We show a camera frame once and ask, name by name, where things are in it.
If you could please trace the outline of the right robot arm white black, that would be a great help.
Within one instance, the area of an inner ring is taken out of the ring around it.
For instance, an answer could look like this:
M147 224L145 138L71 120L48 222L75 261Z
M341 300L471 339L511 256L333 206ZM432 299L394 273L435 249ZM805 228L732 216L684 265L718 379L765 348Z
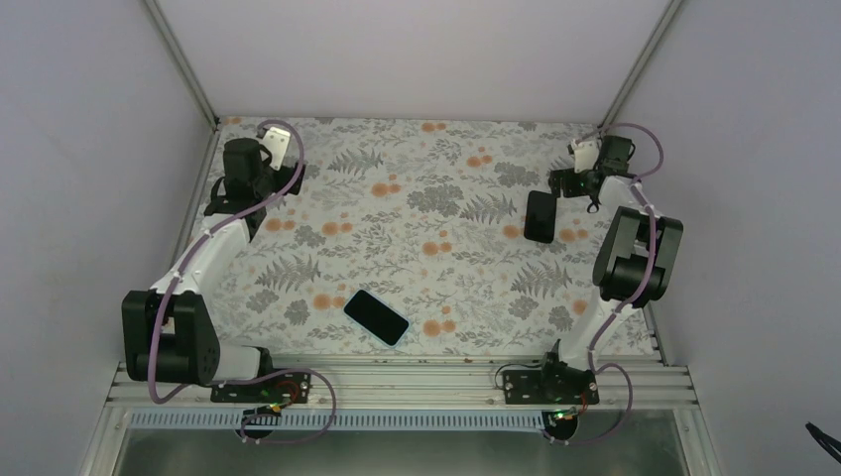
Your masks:
M593 294L584 313L559 340L558 360L597 373L608 340L634 313L663 297L683 234L681 221L662 214L630 171L632 140L592 134L568 145L572 165L550 176L564 198L586 196L589 211L612 219L592 268Z

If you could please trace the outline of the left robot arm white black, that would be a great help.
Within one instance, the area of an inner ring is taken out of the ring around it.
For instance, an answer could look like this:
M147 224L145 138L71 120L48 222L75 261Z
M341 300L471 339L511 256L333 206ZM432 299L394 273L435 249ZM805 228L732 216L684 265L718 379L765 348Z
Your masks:
M266 350L223 344L209 299L254 239L272 196L300 191L302 163L283 159L292 134L277 126L223 147L223 176L212 187L194 243L149 289L131 291L121 313L126 370L134 381L208 385L236 381L253 402L276 388Z

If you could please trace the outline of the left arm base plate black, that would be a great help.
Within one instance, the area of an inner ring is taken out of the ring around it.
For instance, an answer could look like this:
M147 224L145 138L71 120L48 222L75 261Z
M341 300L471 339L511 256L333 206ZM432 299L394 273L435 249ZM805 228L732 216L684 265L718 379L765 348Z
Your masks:
M288 405L305 404L311 377L308 373L284 373L251 385L225 385L211 390L210 400L224 404Z

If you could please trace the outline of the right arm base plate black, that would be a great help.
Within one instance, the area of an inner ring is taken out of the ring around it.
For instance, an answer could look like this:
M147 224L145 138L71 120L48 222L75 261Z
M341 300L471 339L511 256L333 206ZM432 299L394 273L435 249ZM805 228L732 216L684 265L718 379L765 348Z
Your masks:
M600 403L595 376L572 368L555 371L514 369L502 372L507 405L597 405Z

